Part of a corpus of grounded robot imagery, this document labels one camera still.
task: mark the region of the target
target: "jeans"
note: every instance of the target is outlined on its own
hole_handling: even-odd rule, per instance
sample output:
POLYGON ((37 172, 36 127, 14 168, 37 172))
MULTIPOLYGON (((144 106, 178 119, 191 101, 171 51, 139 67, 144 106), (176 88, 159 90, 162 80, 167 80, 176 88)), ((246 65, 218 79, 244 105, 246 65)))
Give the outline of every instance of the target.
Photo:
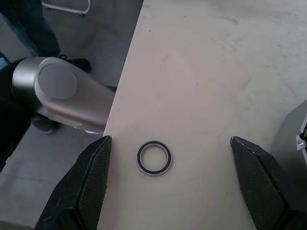
MULTIPOLYGON (((43 16, 41 0, 0 0, 0 13, 33 57, 58 57, 57 38, 43 16)), ((0 52, 0 69, 9 64, 0 52)))

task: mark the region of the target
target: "black rubber seal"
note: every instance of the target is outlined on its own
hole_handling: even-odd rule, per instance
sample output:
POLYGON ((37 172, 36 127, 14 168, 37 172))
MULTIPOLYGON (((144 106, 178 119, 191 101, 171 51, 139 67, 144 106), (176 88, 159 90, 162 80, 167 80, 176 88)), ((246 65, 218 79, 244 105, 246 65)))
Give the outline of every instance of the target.
POLYGON ((140 147, 139 151, 138 151, 138 155, 137 155, 137 164, 138 164, 140 170, 142 170, 145 174, 152 175, 152 176, 162 175, 163 173, 165 173, 165 172, 169 169, 171 163, 172 163, 172 154, 171 154, 170 150, 168 149, 168 147, 167 147, 165 144, 163 144, 163 143, 161 143, 161 142, 159 142, 159 141, 155 141, 155 140, 149 141, 149 142, 143 144, 143 145, 140 147), (161 149, 165 152, 165 154, 166 154, 166 156, 167 156, 167 162, 166 162, 165 166, 164 166, 162 169, 157 170, 157 171, 151 171, 151 170, 145 168, 145 166, 143 165, 143 163, 142 163, 142 161, 141 161, 142 151, 143 151, 148 145, 152 145, 152 144, 154 144, 153 147, 161 148, 161 149))

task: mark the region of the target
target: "person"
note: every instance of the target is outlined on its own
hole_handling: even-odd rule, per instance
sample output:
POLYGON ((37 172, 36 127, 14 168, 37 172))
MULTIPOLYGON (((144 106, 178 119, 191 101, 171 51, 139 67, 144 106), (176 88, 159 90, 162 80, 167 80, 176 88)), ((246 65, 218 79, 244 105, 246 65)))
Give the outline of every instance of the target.
MULTIPOLYGON (((57 38, 43 16, 41 0, 0 0, 0 14, 33 57, 57 57, 74 64, 82 70, 91 70, 84 58, 68 59, 61 55, 57 38)), ((10 61, 0 52, 0 69, 10 61)), ((45 117, 35 117, 32 124, 45 133, 52 133, 58 123, 45 117)))

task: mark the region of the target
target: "white table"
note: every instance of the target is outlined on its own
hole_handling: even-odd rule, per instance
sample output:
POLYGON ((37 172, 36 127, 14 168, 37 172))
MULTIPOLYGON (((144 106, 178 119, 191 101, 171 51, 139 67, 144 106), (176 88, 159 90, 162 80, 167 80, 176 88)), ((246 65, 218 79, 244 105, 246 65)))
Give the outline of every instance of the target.
POLYGON ((99 230, 253 230, 231 136, 269 150, 307 99, 303 0, 145 0, 106 127, 113 138, 99 230), (150 140, 160 177, 136 164, 150 140))

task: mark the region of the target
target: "gray floor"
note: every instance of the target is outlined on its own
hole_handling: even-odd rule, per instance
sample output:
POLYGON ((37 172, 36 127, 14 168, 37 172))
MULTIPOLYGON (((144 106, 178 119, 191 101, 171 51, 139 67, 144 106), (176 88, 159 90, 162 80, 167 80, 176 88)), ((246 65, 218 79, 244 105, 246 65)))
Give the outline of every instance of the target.
MULTIPOLYGON (((86 0, 48 3, 86 8, 86 0)), ((96 79, 117 86, 141 6, 142 0, 93 0, 92 10, 84 17, 44 11, 62 53, 89 59, 96 79)), ((29 56, 1 18, 0 35, 0 50, 10 60, 29 56)), ((98 138, 68 126, 51 136, 30 127, 0 174, 0 220, 35 226, 55 185, 98 138)))

